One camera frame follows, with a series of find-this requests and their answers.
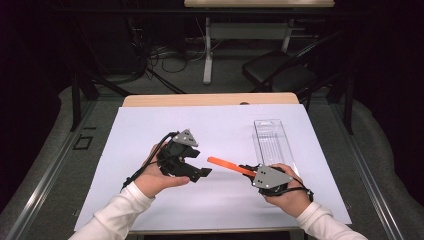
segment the forearm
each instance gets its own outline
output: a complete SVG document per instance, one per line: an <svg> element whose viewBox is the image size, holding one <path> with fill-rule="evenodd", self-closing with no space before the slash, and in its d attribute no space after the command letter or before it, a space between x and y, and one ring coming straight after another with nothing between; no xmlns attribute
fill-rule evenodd
<svg viewBox="0 0 424 240"><path fill-rule="evenodd" d="M335 220L330 210L318 203L311 203L303 213L296 218L300 228L317 239L366 239L345 224Z"/></svg>
<svg viewBox="0 0 424 240"><path fill-rule="evenodd" d="M95 212L70 239L125 239L138 215L147 210L153 200L131 183Z"/></svg>

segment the black chair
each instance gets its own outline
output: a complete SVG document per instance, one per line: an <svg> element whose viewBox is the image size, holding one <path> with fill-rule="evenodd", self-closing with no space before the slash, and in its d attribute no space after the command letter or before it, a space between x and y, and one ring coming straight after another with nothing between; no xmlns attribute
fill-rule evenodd
<svg viewBox="0 0 424 240"><path fill-rule="evenodd" d="M323 37L290 56L281 50L274 50L243 64L243 75L256 87L251 92L293 92L299 101L307 100L309 108L313 92L328 85L341 73L328 78L318 77L308 63L321 53L329 51L340 41L342 32Z"/></svg>

